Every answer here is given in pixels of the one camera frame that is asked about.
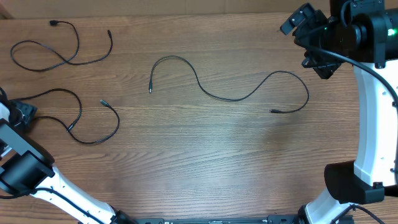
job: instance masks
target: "green light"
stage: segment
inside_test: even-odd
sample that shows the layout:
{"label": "green light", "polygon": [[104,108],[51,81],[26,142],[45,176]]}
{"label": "green light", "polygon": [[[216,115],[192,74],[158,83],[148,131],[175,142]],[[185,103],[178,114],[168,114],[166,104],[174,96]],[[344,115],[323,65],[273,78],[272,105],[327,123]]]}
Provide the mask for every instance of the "green light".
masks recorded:
{"label": "green light", "polygon": [[388,30],[388,35],[389,35],[389,36],[396,35],[397,32],[398,32],[397,29],[389,29],[389,30]]}

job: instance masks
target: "robotic arm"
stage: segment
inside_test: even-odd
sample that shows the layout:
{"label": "robotic arm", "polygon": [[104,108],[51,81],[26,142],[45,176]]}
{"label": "robotic arm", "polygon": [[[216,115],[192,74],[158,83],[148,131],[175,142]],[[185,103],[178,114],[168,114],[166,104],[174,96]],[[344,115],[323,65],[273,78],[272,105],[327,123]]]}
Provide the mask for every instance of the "robotic arm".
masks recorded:
{"label": "robotic arm", "polygon": [[383,0],[331,0],[331,17],[304,4],[281,26],[307,51],[302,65],[329,79],[342,63],[355,66],[360,102],[359,151],[355,161],[328,164],[326,189],[297,215],[224,220],[132,219],[73,185],[53,157],[24,136],[36,108],[0,97],[0,153],[17,153],[0,168],[0,188],[8,198],[31,195],[46,200],[84,224],[321,224],[353,223],[346,213],[357,204],[398,197],[398,9]]}

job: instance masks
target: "wooden table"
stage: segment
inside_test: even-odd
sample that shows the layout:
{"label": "wooden table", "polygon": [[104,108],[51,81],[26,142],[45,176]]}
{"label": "wooden table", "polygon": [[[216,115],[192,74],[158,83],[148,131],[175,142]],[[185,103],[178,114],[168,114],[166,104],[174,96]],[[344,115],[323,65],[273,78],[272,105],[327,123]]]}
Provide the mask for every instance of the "wooden table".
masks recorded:
{"label": "wooden table", "polygon": [[[102,144],[73,141],[53,121],[40,121],[30,137],[46,148],[60,170],[94,197],[132,217],[261,217],[296,213],[324,189],[326,164],[353,160],[358,150],[359,105],[352,67],[342,66],[329,80],[301,67],[304,49],[279,26],[286,13],[215,16],[102,17],[67,19],[79,31],[81,49],[74,62],[106,53],[111,30],[114,49],[102,62],[62,65],[44,73],[23,70],[9,56],[20,40],[36,40],[72,55],[76,39],[70,26],[50,27],[47,20],[0,21],[0,84],[10,98],[51,88],[67,88],[83,102],[83,116],[73,132],[83,140],[110,133],[114,114],[118,133]],[[18,47],[16,58],[30,68],[59,62],[39,46]],[[181,61],[160,64],[154,92],[150,70],[166,55],[189,60],[208,91],[239,98],[274,70],[297,73],[308,85],[275,74],[244,101],[230,103],[205,95]],[[71,123],[75,99],[52,93],[30,103],[38,114]],[[398,200],[366,208],[386,223],[398,218]],[[374,223],[355,212],[356,223]],[[0,223],[76,223],[53,205],[19,198],[0,202]]]}

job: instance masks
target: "wood grain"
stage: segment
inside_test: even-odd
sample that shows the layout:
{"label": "wood grain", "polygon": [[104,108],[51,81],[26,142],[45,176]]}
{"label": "wood grain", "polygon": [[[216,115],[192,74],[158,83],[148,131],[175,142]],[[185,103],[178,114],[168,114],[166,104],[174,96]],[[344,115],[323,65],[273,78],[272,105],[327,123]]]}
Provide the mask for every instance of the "wood grain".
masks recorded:
{"label": "wood grain", "polygon": [[[73,54],[71,27],[47,20],[0,21],[0,83],[10,98],[67,88],[83,102],[73,132],[94,140],[118,133],[97,146],[71,140],[53,121],[40,121],[30,137],[55,156],[60,170],[83,190],[132,217],[260,217],[295,213],[325,187],[326,164],[353,160],[358,150],[359,104],[353,69],[342,66],[321,80],[300,63],[304,50],[279,30],[286,13],[217,16],[144,16],[69,19],[79,31],[75,62],[111,55],[84,66],[63,65],[45,73],[19,68],[9,57],[18,41],[31,39]],[[16,49],[32,68],[59,59],[32,45]],[[205,95],[190,68],[178,60],[160,64],[154,93],[150,70],[166,55],[179,55],[196,68],[202,85],[219,96],[247,95],[274,70],[298,74],[310,90],[309,104],[294,114],[270,109],[298,108],[306,98],[301,83],[286,74],[270,77],[244,101],[230,103]],[[30,101],[38,114],[71,123],[77,102],[65,93]],[[398,201],[366,206],[386,223],[398,218]],[[373,223],[355,212],[356,223]],[[0,203],[0,223],[76,223],[58,208],[31,197]]]}

